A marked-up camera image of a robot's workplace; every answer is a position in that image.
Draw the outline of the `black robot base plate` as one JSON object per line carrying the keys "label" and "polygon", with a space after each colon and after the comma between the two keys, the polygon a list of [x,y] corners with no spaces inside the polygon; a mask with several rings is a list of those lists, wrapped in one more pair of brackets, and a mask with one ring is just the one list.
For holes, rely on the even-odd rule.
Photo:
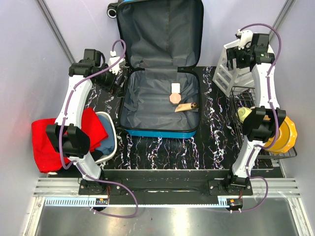
{"label": "black robot base plate", "polygon": [[[242,190],[232,190],[238,182],[244,184],[245,180],[237,180],[232,186],[228,186],[228,177],[232,174],[229,170],[106,170],[107,181],[118,182],[128,187],[133,193],[200,193],[202,195],[239,195],[253,194],[254,179],[245,184]],[[251,177],[283,178],[279,167],[273,169],[253,169]],[[115,184],[92,183],[92,180],[78,178],[79,194],[107,194],[110,196],[127,195],[128,192]]]}

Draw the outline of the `black garment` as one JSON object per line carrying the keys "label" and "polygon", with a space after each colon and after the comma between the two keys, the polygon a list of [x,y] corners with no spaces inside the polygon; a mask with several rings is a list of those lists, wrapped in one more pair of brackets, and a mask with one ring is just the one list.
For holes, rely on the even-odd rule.
{"label": "black garment", "polygon": [[94,161],[98,161],[100,158],[102,158],[103,152],[100,150],[94,150],[93,152],[91,152],[91,155]]}

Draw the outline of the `blue garment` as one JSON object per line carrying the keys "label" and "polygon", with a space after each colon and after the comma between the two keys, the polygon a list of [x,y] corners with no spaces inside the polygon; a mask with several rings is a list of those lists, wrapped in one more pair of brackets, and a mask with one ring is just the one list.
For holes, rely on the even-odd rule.
{"label": "blue garment", "polygon": [[107,120],[104,116],[97,115],[99,120],[101,121],[105,131],[108,134],[108,137],[103,139],[100,142],[100,146],[96,148],[96,150],[100,150],[103,152],[103,155],[110,155],[115,149],[115,137],[111,122]]}

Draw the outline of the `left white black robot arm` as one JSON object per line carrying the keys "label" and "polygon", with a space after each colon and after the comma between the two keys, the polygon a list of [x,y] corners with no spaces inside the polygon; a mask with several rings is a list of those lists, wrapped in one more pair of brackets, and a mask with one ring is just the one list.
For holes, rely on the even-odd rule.
{"label": "left white black robot arm", "polygon": [[104,85],[112,91],[115,78],[124,64],[124,56],[117,56],[115,50],[110,51],[110,58],[106,61],[102,52],[85,49],[83,59],[69,68],[68,89],[62,109],[54,124],[46,127],[47,137],[59,154],[62,167],[67,170],[71,165],[76,166],[82,175],[80,190],[88,193],[108,193],[110,186],[91,155],[91,140],[82,130],[84,104],[93,84]]}

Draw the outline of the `small white box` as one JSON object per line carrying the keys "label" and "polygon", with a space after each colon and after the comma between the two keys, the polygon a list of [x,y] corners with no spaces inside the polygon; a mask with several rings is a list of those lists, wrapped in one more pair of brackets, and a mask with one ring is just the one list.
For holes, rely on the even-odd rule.
{"label": "small white box", "polygon": [[171,84],[171,93],[180,93],[180,92],[181,92],[180,83],[172,83]]}

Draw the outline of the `red garment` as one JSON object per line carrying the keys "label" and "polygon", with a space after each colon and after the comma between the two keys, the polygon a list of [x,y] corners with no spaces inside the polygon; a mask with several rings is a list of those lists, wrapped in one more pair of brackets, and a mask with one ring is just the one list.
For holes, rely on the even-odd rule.
{"label": "red garment", "polygon": [[[47,125],[54,124],[55,120],[55,118],[40,119],[31,124],[34,160],[39,171],[45,174],[56,172],[62,168],[60,155],[55,152],[46,134]],[[100,147],[101,141],[109,137],[109,129],[103,127],[92,108],[83,111],[82,130],[90,138],[90,151]]]}

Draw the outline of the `blue fish print suitcase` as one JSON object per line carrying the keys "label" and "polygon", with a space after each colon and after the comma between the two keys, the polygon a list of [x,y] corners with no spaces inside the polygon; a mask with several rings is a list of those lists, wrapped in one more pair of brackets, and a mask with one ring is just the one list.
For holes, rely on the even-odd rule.
{"label": "blue fish print suitcase", "polygon": [[200,0],[117,0],[107,7],[126,43],[129,74],[118,123],[132,136],[189,139],[201,110],[176,111],[170,102],[179,86],[180,103],[201,105],[199,62],[204,5]]}

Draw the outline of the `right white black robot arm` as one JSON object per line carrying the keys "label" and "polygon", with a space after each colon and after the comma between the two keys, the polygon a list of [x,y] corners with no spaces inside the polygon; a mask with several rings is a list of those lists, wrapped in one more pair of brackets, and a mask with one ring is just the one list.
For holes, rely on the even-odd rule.
{"label": "right white black robot arm", "polygon": [[228,48],[227,68],[249,68],[255,86],[255,105],[242,125],[244,141],[236,162],[222,181],[224,191],[234,195],[250,185],[251,170],[270,138],[276,139],[286,112],[276,98],[274,69],[278,56],[269,50],[269,35],[239,30],[237,47]]}

